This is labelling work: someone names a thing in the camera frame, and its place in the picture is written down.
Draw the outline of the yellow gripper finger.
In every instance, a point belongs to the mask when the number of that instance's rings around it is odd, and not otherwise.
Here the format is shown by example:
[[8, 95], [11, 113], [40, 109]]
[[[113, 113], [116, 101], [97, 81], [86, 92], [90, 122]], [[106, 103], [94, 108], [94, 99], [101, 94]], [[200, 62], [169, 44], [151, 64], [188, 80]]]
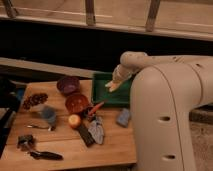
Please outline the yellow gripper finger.
[[109, 92], [114, 92], [120, 87], [120, 84], [115, 84], [114, 86], [109, 87]]
[[105, 87], [111, 87], [111, 86], [114, 86], [115, 83], [113, 81], [109, 81], [108, 83], [105, 84]]

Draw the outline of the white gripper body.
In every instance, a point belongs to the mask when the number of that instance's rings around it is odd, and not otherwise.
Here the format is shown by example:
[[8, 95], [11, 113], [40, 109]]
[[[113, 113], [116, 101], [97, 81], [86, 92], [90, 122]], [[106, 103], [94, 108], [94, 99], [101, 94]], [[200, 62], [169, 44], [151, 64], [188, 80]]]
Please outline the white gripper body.
[[114, 83], [122, 83], [128, 80], [131, 77], [131, 75], [132, 75], [132, 72], [130, 69], [119, 64], [116, 66], [116, 68], [113, 71], [112, 81]]

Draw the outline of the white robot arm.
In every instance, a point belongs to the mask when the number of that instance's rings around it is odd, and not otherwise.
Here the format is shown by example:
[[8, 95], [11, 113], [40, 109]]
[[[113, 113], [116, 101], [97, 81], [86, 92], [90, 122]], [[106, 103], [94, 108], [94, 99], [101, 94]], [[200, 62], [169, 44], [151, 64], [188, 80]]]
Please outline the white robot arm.
[[135, 171], [197, 171], [189, 113], [213, 103], [213, 56], [127, 51], [106, 87], [113, 92], [128, 79]]

